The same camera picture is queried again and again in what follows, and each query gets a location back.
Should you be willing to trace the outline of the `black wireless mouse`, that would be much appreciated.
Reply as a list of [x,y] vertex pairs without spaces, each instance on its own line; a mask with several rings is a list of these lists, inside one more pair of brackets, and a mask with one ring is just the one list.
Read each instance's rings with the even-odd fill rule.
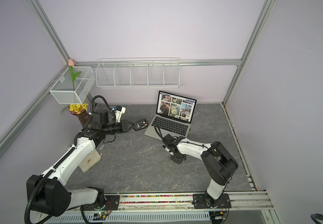
[[134,131],[141,131],[148,128],[149,122],[147,119],[140,119],[135,123]]

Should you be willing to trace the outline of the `silver laptop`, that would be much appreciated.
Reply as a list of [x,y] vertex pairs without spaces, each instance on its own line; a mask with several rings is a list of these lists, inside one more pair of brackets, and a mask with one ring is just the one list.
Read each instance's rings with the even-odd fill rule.
[[194,117],[197,100],[182,95],[159,91],[156,114],[145,135],[160,140],[154,126],[158,126],[163,136],[187,137]]

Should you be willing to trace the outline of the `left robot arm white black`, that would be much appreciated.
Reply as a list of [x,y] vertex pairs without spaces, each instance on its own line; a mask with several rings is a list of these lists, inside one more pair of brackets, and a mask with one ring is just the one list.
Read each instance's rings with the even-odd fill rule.
[[65,185],[79,164],[104,141],[107,135],[138,131],[146,126],[148,122],[144,120],[117,121],[115,111],[93,113],[83,129],[74,137],[71,148],[41,175],[32,175],[27,180],[28,202],[24,213],[25,223],[31,223],[31,211],[46,214],[47,217],[42,220],[45,222],[71,208],[87,204],[96,204],[103,208],[107,203],[103,189],[87,187],[67,190]]

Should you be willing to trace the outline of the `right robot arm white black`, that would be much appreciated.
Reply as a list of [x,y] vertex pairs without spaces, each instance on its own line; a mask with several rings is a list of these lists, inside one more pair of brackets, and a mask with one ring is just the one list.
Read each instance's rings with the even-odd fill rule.
[[184,137],[174,138],[169,134],[161,139],[175,163],[181,164],[188,155],[200,159],[211,177],[206,191],[193,195],[195,209],[231,207],[230,197],[224,190],[239,165],[222,143],[199,143]]

